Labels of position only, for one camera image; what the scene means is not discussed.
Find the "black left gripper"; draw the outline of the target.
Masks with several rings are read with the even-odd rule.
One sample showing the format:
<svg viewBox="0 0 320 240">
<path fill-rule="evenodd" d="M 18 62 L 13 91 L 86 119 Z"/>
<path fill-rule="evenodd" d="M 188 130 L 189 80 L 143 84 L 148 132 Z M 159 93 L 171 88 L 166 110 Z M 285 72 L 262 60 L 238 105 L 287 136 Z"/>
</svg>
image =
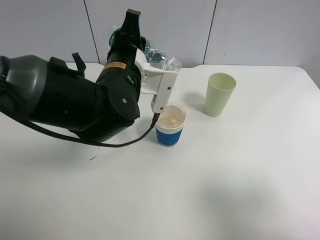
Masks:
<svg viewBox="0 0 320 240">
<path fill-rule="evenodd" d="M 141 12 L 128 9 L 120 32 L 112 33 L 109 39 L 110 50 L 107 54 L 106 65 L 119 63 L 120 68 L 132 64 L 136 58 L 137 49 L 143 53 L 148 46 L 148 40 L 141 36 L 139 19 Z"/>
</svg>

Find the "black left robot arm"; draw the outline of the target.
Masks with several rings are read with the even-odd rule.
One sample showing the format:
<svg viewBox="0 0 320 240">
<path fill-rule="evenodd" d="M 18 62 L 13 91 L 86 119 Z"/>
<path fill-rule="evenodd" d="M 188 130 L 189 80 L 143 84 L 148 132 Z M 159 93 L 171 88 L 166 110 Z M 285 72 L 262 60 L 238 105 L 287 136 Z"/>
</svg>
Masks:
<svg viewBox="0 0 320 240">
<path fill-rule="evenodd" d="M 103 146 L 140 117 L 138 101 L 143 74 L 135 64 L 144 50 L 140 12 L 129 9 L 96 81 L 85 77 L 78 53 L 77 68 L 52 57 L 35 55 L 0 58 L 0 110 L 13 120 L 45 135 L 65 140 L 44 125 L 74 133 L 72 142 Z"/>
</svg>

